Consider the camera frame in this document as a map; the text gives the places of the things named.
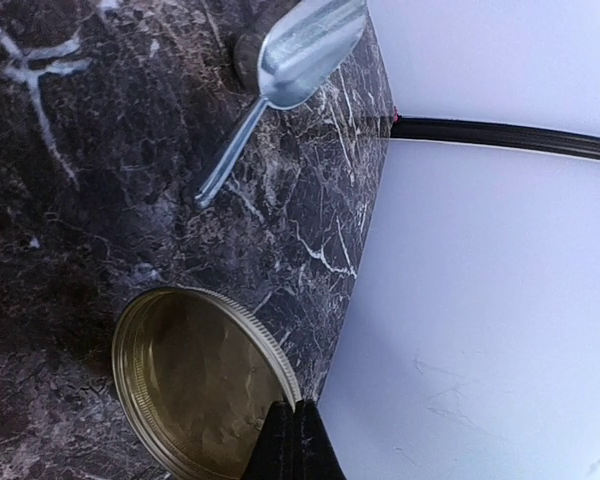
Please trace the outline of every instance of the scoop handle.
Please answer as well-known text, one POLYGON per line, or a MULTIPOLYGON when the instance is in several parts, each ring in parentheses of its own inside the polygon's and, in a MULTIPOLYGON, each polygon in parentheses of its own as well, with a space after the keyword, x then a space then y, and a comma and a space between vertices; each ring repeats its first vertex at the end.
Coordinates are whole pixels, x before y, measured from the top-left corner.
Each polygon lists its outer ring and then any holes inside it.
POLYGON ((231 170, 233 170, 236 160, 244 150, 249 137, 251 137, 251 133, 267 108, 267 104, 266 97, 258 97, 236 124, 227 143, 218 151, 212 163, 213 170, 195 193, 194 203, 198 210, 207 208, 222 188, 231 170))

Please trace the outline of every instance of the marble countertop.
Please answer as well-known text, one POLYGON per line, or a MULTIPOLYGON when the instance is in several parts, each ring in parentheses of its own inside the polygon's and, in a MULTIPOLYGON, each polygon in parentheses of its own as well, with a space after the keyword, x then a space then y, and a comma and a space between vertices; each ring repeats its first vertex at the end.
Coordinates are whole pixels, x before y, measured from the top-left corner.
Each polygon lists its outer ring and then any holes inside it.
POLYGON ((167 478, 110 367, 116 316, 155 286, 256 311, 319 396, 392 102, 369 25, 306 105, 265 113, 195 213, 192 182, 253 100, 231 47, 266 3, 0 0, 0 478, 167 478))

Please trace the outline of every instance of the scoop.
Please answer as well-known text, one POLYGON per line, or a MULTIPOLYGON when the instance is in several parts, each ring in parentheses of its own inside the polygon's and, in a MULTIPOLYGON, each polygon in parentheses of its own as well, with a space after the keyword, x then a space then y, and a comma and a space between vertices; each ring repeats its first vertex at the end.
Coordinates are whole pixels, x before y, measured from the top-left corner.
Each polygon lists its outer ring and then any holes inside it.
POLYGON ((194 202, 200 210, 226 181, 265 109, 289 110, 306 102, 351 53, 367 22, 366 0, 301 0, 275 23, 269 20, 262 17, 236 45, 240 80, 258 97, 197 189, 194 202))

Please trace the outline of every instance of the black bar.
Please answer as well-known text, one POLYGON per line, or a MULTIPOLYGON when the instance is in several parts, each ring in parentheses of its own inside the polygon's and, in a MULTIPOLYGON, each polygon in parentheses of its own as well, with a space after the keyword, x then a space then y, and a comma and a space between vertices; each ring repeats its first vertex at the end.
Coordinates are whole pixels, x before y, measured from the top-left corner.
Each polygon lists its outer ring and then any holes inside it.
POLYGON ((600 137, 504 123, 399 117, 391 138, 470 143, 600 160, 600 137))

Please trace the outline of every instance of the white wall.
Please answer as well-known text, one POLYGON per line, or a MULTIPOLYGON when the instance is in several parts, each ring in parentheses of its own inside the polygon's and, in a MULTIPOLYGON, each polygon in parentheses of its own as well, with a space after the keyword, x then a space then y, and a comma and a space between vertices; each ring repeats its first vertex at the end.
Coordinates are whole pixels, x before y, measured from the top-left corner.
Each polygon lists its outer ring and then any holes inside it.
POLYGON ((600 480, 600 163, 393 142, 320 408, 349 480, 600 480))
POLYGON ((396 105, 600 136, 600 0, 369 0, 396 105))

